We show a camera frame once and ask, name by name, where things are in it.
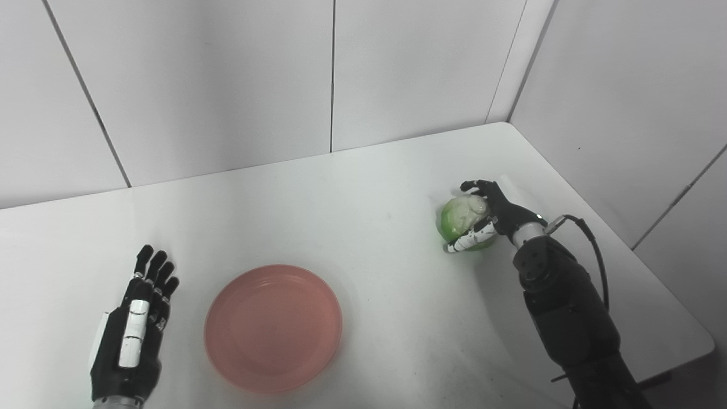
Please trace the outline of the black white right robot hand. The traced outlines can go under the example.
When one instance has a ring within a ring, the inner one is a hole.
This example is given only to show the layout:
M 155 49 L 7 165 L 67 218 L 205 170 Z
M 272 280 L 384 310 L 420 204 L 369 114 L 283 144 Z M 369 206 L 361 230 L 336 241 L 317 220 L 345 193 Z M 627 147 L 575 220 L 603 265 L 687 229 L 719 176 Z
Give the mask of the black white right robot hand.
M 505 236 L 516 248 L 531 239 L 547 236 L 548 223 L 543 217 L 509 201 L 495 181 L 464 181 L 459 189 L 468 199 L 468 211 L 477 217 L 460 235 L 446 241 L 444 251 L 447 253 L 472 251 L 494 236 Z

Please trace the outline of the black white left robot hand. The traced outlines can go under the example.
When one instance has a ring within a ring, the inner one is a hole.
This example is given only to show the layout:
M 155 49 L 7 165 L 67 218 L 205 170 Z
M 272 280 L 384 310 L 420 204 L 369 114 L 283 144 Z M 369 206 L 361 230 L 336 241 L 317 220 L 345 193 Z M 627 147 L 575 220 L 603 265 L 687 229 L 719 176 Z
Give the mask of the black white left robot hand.
M 160 350 L 179 286 L 165 251 L 137 254 L 120 305 L 107 314 L 90 370 L 94 408 L 143 408 L 161 375 Z

